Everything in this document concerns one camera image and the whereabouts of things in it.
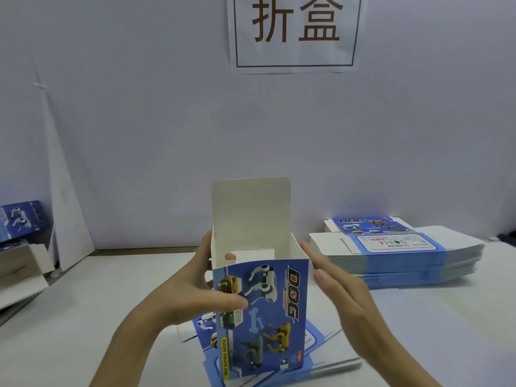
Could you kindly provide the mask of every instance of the hand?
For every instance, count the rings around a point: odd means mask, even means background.
[[[239,295],[213,291],[213,281],[206,282],[204,273],[212,269],[210,261],[211,230],[204,235],[193,258],[176,274],[153,290],[132,315],[149,317],[158,329],[179,325],[208,312],[243,310],[247,300]],[[236,259],[227,254],[226,259]]]
[[[353,349],[369,363],[399,345],[376,307],[367,284],[326,257],[315,254],[307,243],[301,247],[316,269],[314,279],[337,308],[342,329]]]

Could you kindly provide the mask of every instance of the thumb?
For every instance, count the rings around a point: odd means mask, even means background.
[[[324,270],[317,269],[314,273],[314,279],[321,291],[328,296],[337,309],[341,320],[344,320],[347,315],[356,312],[358,307],[361,308],[346,292],[344,287]]]
[[[236,310],[245,310],[249,303],[247,299],[233,293],[224,293],[220,291],[208,291],[206,294],[210,307],[215,312],[229,312]]]

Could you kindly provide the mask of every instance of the finger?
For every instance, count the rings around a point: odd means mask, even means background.
[[[212,257],[211,253],[211,244],[212,244],[212,230],[206,232],[206,235],[203,236],[201,240],[201,244],[197,248],[197,252],[191,259],[193,263],[196,264],[197,267],[202,269],[207,269],[208,261]]]
[[[207,291],[205,298],[210,308],[216,312],[245,310],[249,306],[245,297],[232,293]]]
[[[356,277],[352,276],[344,269],[332,264],[327,257],[314,253],[305,241],[302,241],[300,246],[306,255],[308,255],[308,258],[312,260],[314,268],[324,270],[333,279],[337,280],[342,286],[344,286],[347,291],[352,291],[352,286]]]
[[[328,296],[337,309],[341,320],[345,320],[346,317],[356,314],[356,312],[361,309],[343,286],[324,270],[317,269],[314,273],[314,279],[319,288]]]

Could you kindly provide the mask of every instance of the left hand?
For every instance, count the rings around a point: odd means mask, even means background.
[[[159,330],[180,325],[208,312],[229,312],[248,307],[245,297],[212,290],[204,273],[212,269],[210,242],[212,231],[204,235],[193,258],[176,274],[154,289],[130,316],[149,317]],[[227,254],[226,259],[236,259]]]

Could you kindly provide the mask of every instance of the forearm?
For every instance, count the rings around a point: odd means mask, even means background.
[[[114,333],[90,387],[137,387],[159,329],[129,314]]]
[[[442,387],[397,341],[371,365],[390,387]]]

